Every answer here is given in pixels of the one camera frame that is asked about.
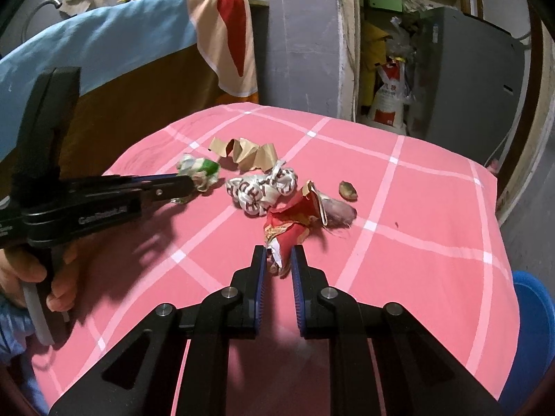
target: brown paper strip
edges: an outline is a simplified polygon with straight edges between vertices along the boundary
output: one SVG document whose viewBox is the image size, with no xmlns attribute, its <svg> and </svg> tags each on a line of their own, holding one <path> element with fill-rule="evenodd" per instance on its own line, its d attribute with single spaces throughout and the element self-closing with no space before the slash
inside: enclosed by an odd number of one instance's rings
<svg viewBox="0 0 555 416">
<path fill-rule="evenodd" d="M 221 158 L 226 158 L 231 154 L 231 159 L 243 172 L 257 168 L 267 172 L 278 161 L 274 144 L 265 144 L 261 147 L 243 137 L 232 139 L 229 142 L 223 142 L 215 137 L 208 149 Z"/>
</svg>

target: red wrapper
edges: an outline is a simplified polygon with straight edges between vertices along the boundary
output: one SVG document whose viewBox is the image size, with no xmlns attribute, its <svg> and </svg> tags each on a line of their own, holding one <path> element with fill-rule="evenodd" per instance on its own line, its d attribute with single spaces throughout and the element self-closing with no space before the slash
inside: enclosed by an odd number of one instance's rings
<svg viewBox="0 0 555 416">
<path fill-rule="evenodd" d="M 283 208 L 270 208 L 264 225 L 266 245 L 271 256 L 268 262 L 277 266 L 280 277 L 289 272 L 289 258 L 294 245 L 301 244 L 310 233 L 309 227 L 315 221 L 327 225 L 327 216 L 318 191 L 311 181 Z"/>
</svg>

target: trash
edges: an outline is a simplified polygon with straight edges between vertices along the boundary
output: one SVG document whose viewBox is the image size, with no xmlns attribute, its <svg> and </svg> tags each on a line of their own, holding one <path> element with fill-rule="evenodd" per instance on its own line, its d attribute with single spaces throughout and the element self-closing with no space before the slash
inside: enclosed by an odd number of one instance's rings
<svg viewBox="0 0 555 416">
<path fill-rule="evenodd" d="M 188 175 L 193 179 L 196 190 L 206 192 L 211 186 L 214 186 L 220 175 L 220 165 L 217 162 L 210 161 L 206 158 L 195 158 L 185 154 L 181 161 L 177 163 L 177 174 Z M 174 203 L 187 203 L 191 197 L 174 198 Z"/>
<path fill-rule="evenodd" d="M 414 48 L 411 46 L 411 37 L 406 30 L 401 28 L 401 17 L 392 17 L 393 30 L 389 32 L 390 38 L 385 41 L 386 53 L 391 58 L 403 58 L 405 61 L 412 59 Z"/>
<path fill-rule="evenodd" d="M 291 195 L 297 189 L 295 171 L 283 168 L 284 164 L 278 161 L 268 174 L 229 179 L 225 183 L 226 190 L 249 216 L 264 216 L 281 195 Z"/>
<path fill-rule="evenodd" d="M 320 192 L 322 205 L 327 216 L 327 228 L 350 227 L 356 219 L 356 209 L 337 198 Z"/>
<path fill-rule="evenodd" d="M 307 181 L 283 208 L 270 208 L 264 225 L 267 266 L 280 278 L 287 276 L 293 246 L 301 244 L 310 234 L 310 228 L 350 226 L 356 218 L 356 209 L 345 202 L 318 192 L 312 181 Z"/>
<path fill-rule="evenodd" d="M 222 158 L 226 158 L 231 154 L 233 162 L 243 172 L 257 168 L 267 172 L 278 161 L 278 154 L 274 144 L 265 144 L 261 147 L 243 137 L 231 139 L 229 142 L 223 142 L 215 137 L 208 148 Z"/>
<path fill-rule="evenodd" d="M 342 181 L 339 183 L 339 195 L 350 202 L 356 202 L 359 198 L 355 187 L 348 181 Z"/>
<path fill-rule="evenodd" d="M 370 121 L 401 128 L 403 125 L 404 62 L 396 58 L 378 67 L 383 84 L 376 92 L 370 113 Z"/>
</svg>

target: gray wall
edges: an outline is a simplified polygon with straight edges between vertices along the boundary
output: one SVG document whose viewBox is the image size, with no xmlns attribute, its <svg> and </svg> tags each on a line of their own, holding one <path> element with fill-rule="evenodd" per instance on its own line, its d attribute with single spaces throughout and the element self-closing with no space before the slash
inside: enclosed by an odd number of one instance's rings
<svg viewBox="0 0 555 416">
<path fill-rule="evenodd" d="M 528 271 L 555 298 L 555 124 L 536 172 L 501 235 L 511 268 Z"/>
<path fill-rule="evenodd" d="M 337 0 L 268 0 L 253 12 L 262 104 L 336 117 Z"/>
</svg>

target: pink tablecloth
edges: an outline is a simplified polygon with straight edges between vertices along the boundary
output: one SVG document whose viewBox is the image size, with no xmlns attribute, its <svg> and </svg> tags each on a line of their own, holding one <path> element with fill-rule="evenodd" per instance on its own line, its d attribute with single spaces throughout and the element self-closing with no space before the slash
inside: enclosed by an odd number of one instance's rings
<svg viewBox="0 0 555 416">
<path fill-rule="evenodd" d="M 499 396 L 519 319 L 489 172 L 415 139 L 251 103 L 172 123 L 130 148 L 109 172 L 172 172 L 184 153 L 215 159 L 207 147 L 216 135 L 273 142 L 301 184 L 311 179 L 328 195 L 338 196 L 341 180 L 353 183 L 355 225 L 309 237 L 309 263 L 360 302 L 403 304 Z M 223 170 L 226 178 L 235 173 Z M 48 403 L 159 303 L 192 305 L 227 286 L 236 269 L 250 264 L 263 224 L 220 187 L 121 227 L 92 264 L 70 340 L 34 355 Z M 291 278 L 273 279 L 262 335 L 231 346 L 228 415 L 328 414 L 327 361 L 324 341 L 299 337 Z"/>
</svg>

